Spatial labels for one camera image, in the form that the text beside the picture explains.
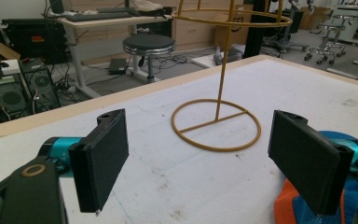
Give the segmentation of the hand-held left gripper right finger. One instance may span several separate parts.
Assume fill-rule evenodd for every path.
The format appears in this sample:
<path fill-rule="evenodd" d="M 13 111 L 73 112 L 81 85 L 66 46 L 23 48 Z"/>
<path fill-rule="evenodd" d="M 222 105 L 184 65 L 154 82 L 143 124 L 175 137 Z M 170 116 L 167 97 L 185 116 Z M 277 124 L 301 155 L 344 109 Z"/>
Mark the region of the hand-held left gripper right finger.
<path fill-rule="evenodd" d="M 273 113 L 268 156 L 317 215 L 336 213 L 354 151 L 285 111 Z"/>

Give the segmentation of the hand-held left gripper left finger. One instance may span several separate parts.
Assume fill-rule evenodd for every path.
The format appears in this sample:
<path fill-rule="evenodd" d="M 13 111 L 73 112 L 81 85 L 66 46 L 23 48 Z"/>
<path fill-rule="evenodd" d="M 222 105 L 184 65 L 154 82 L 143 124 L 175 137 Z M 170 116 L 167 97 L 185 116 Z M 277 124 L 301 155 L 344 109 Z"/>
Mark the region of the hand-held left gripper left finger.
<path fill-rule="evenodd" d="M 118 109 L 99 116 L 97 126 L 70 146 L 69 156 L 80 211 L 102 211 L 129 157 L 126 111 Z"/>

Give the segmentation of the orange and blue mesh cloth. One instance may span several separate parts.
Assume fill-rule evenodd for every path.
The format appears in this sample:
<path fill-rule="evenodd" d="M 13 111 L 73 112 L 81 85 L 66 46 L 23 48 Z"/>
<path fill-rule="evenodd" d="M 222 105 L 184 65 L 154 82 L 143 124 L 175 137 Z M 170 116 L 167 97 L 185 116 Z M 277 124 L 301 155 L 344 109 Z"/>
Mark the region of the orange and blue mesh cloth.
<path fill-rule="evenodd" d="M 346 181 L 334 215 L 315 215 L 288 179 L 273 207 L 275 224 L 352 224 L 358 208 L 358 181 Z"/>

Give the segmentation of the black computer tower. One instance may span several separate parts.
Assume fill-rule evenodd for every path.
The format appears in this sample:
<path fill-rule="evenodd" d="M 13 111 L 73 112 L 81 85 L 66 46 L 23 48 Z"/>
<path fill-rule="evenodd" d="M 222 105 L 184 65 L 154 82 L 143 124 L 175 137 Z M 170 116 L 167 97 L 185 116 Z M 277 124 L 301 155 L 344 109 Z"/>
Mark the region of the black computer tower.
<path fill-rule="evenodd" d="M 20 68 L 31 94 L 31 108 L 34 114 L 61 106 L 51 73 L 41 59 L 20 61 Z"/>
<path fill-rule="evenodd" d="M 0 68 L 0 122 L 29 116 L 30 100 L 21 74 L 4 75 Z"/>

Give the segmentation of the black power adapter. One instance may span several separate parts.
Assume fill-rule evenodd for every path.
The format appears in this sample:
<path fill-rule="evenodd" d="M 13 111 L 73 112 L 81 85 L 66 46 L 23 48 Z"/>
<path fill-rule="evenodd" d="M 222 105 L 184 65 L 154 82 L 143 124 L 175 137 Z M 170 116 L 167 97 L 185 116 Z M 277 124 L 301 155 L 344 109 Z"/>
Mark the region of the black power adapter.
<path fill-rule="evenodd" d="M 124 75 L 127 71 L 127 60 L 124 58 L 121 59 L 112 59 L 109 68 L 108 73 L 110 75 Z"/>

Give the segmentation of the white desk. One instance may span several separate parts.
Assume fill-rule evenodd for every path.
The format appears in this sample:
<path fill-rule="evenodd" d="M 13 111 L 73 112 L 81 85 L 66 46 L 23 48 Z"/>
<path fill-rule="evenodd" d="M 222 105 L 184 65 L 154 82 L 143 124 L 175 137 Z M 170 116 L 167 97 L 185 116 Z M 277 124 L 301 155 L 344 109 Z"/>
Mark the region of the white desk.
<path fill-rule="evenodd" d="M 81 63 L 83 61 L 101 58 L 108 55 L 123 53 L 123 37 L 114 36 L 112 38 L 95 39 L 90 42 L 79 43 L 75 37 L 76 30 L 84 29 L 91 32 L 95 29 L 103 29 L 125 25 L 130 30 L 131 34 L 136 34 L 138 24 L 162 22 L 171 19 L 172 16 L 166 15 L 165 17 L 141 16 L 102 21 L 72 22 L 68 21 L 67 19 L 60 20 L 60 23 L 63 25 L 64 30 L 66 32 L 68 47 L 71 51 L 73 65 L 76 71 L 76 89 L 90 98 L 100 97 L 99 93 L 86 85 Z"/>

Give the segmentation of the chrome stool on wheels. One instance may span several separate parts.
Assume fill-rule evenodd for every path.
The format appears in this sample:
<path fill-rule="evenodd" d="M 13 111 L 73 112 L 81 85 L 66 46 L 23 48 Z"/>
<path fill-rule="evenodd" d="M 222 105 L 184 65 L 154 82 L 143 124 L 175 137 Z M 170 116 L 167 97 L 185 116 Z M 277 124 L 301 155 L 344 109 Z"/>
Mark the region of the chrome stool on wheels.
<path fill-rule="evenodd" d="M 317 61 L 317 64 L 321 64 L 325 62 L 329 56 L 332 59 L 328 62 L 329 64 L 333 64 L 335 62 L 336 57 L 340 57 L 345 54 L 345 47 L 337 42 L 339 35 L 342 31 L 345 30 L 345 19 L 343 15 L 335 15 L 334 19 L 341 20 L 341 24 L 333 24 L 333 23 L 319 23 L 317 28 L 320 31 L 325 31 L 325 35 L 323 37 L 322 43 L 318 48 L 309 48 L 304 60 L 308 61 L 312 58 L 313 54 L 319 54 L 321 59 Z M 334 32 L 335 38 L 333 41 L 329 40 L 329 35 L 331 32 Z"/>

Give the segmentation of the black round stool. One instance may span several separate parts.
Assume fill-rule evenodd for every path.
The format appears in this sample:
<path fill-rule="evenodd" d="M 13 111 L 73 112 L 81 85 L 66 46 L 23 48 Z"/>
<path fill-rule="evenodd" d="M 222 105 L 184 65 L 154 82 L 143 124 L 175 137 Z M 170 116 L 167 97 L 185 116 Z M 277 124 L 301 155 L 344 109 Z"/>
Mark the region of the black round stool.
<path fill-rule="evenodd" d="M 157 56 L 172 53 L 175 41 L 165 35 L 136 34 L 122 41 L 123 50 L 129 53 L 132 59 L 130 71 L 134 75 L 146 78 L 148 83 L 155 81 L 153 73 L 153 59 Z"/>

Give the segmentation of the black office chair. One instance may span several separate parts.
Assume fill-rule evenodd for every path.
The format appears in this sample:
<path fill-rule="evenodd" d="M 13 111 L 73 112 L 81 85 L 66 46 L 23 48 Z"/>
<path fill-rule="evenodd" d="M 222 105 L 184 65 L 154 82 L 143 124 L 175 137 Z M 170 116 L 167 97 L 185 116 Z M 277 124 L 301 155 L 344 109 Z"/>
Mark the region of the black office chair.
<path fill-rule="evenodd" d="M 285 10 L 283 15 L 292 19 L 292 24 L 283 28 L 268 28 L 264 33 L 262 46 L 277 49 L 280 53 L 285 53 L 292 47 L 299 47 L 302 51 L 306 51 L 309 45 L 291 40 L 291 35 L 298 32 L 303 14 L 301 10 Z"/>

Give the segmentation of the small white box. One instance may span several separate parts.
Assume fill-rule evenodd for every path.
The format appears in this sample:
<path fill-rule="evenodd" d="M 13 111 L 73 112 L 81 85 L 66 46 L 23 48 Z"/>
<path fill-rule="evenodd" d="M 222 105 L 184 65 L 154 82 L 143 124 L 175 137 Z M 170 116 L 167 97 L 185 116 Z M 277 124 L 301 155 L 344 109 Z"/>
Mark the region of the small white box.
<path fill-rule="evenodd" d="M 21 72 L 19 62 L 17 60 L 4 60 L 1 62 L 2 73 L 7 75 L 19 74 Z"/>

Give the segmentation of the black equipment case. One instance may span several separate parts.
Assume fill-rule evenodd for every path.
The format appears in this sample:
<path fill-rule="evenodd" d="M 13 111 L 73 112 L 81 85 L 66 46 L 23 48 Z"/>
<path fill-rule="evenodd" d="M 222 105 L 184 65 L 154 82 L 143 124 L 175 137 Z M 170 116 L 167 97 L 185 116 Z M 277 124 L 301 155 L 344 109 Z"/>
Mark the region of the black equipment case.
<path fill-rule="evenodd" d="M 61 23 L 47 19 L 5 19 L 8 45 L 22 59 L 40 58 L 46 64 L 66 63 L 67 45 Z"/>

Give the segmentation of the white flat board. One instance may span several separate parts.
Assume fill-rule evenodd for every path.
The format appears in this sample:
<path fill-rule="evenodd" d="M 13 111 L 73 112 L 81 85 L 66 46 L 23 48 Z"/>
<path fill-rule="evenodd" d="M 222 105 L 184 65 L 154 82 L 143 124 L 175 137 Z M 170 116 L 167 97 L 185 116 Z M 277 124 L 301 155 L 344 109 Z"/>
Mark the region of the white flat board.
<path fill-rule="evenodd" d="M 224 57 L 225 54 L 221 52 L 220 54 L 211 54 L 211 55 L 192 59 L 192 62 L 204 68 L 212 68 L 218 65 L 222 65 Z M 242 54 L 236 53 L 236 54 L 229 55 L 227 58 L 227 62 L 232 63 L 241 59 L 242 59 Z"/>

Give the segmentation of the black keyboard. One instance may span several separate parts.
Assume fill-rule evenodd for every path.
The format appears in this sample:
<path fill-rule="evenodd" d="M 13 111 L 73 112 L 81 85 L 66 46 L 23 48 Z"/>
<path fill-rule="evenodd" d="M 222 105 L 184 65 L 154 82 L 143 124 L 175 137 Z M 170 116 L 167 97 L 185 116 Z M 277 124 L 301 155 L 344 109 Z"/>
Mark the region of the black keyboard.
<path fill-rule="evenodd" d="M 77 14 L 74 14 L 74 15 L 65 15 L 64 17 L 68 21 L 81 22 L 81 21 L 102 21 L 102 20 L 130 18 L 131 14 L 126 13 L 126 12 L 95 13 L 95 14 L 77 13 Z"/>

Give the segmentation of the brown cardboard box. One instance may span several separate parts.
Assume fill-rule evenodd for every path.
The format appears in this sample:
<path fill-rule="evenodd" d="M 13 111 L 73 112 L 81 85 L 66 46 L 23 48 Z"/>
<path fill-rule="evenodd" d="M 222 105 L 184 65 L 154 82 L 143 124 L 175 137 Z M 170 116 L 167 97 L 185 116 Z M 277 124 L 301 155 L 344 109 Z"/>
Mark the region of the brown cardboard box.
<path fill-rule="evenodd" d="M 235 9 L 239 10 L 252 10 L 253 5 L 236 5 Z M 227 13 L 218 13 L 214 16 L 214 19 L 217 21 L 226 21 L 228 19 Z M 246 13 L 237 12 L 233 15 L 233 22 L 249 22 L 251 20 L 251 15 Z M 249 28 L 242 26 L 232 26 L 230 30 L 230 38 L 228 41 L 229 45 L 238 44 L 245 45 L 247 41 Z M 227 27 L 217 25 L 214 32 L 214 41 L 213 44 L 217 47 L 219 46 L 223 49 L 226 46 L 227 39 Z"/>

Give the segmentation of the black metal post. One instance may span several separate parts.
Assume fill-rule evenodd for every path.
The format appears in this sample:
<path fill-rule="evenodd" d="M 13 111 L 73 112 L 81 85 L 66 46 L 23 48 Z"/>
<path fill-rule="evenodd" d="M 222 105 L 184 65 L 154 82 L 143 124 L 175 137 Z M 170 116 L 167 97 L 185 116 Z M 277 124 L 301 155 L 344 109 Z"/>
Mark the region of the black metal post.
<path fill-rule="evenodd" d="M 263 11 L 265 7 L 269 7 L 271 2 L 276 0 L 244 0 L 244 3 L 250 3 L 253 6 L 253 11 Z M 263 42 L 265 28 L 253 28 L 248 30 L 247 40 L 245 44 L 245 51 L 242 58 L 250 58 L 259 54 Z"/>

